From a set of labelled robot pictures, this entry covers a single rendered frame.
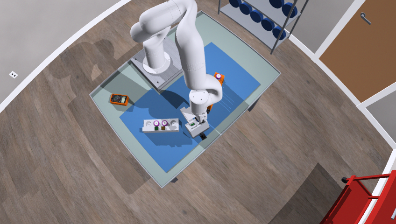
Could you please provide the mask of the orange tube rack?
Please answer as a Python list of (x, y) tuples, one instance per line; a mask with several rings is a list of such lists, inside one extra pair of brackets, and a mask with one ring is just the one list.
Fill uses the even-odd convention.
[[(214, 77), (215, 77), (215, 78), (216, 78), (216, 74), (218, 74), (218, 73), (216, 72), (216, 73), (214, 74)], [(222, 86), (223, 81), (224, 81), (223, 78), (224, 78), (224, 75), (221, 75), (221, 79), (218, 80), (218, 81), (220, 82), (221, 86)], [(210, 105), (210, 106), (208, 106), (207, 109), (211, 110), (212, 106), (213, 106), (213, 104)]]

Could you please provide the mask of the orange digital multimeter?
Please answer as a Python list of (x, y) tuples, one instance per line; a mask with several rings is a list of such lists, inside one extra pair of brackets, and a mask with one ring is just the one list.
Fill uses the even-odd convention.
[(115, 105), (127, 106), (129, 97), (127, 95), (112, 94), (110, 103)]

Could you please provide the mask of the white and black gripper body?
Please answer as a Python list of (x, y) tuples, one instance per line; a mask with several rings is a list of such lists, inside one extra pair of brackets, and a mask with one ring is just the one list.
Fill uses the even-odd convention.
[(207, 112), (205, 114), (201, 114), (196, 116), (197, 120), (201, 123), (204, 119), (207, 120)]

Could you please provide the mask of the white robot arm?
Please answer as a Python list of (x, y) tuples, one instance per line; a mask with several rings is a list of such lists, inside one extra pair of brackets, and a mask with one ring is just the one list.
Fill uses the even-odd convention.
[(175, 43), (186, 86), (191, 89), (190, 107), (183, 107), (180, 111), (189, 125), (194, 123), (194, 117), (205, 114), (208, 106), (222, 99), (220, 82), (206, 74), (204, 44), (195, 26), (197, 10), (195, 0), (169, 0), (142, 13), (140, 23), (134, 24), (130, 30), (135, 42), (143, 42), (145, 71), (159, 74), (170, 65), (170, 56), (164, 52), (162, 41), (171, 25), (180, 22)]

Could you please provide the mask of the blue flat mat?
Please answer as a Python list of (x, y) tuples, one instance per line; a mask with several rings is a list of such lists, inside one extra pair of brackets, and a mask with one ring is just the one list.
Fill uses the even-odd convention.
[[(260, 83), (212, 42), (204, 47), (204, 52), (206, 73), (212, 76), (215, 72), (224, 75), (222, 99), (213, 104), (207, 114), (210, 127), (204, 132), (207, 136)], [(183, 107), (190, 107), (190, 91), (185, 84), (184, 76), (181, 76), (161, 94), (151, 88), (120, 116), (133, 136), (165, 172), (202, 141), (201, 135), (194, 139), (191, 137), (185, 128), (188, 122), (180, 111)], [(144, 133), (142, 127), (145, 119), (178, 119), (179, 132)]]

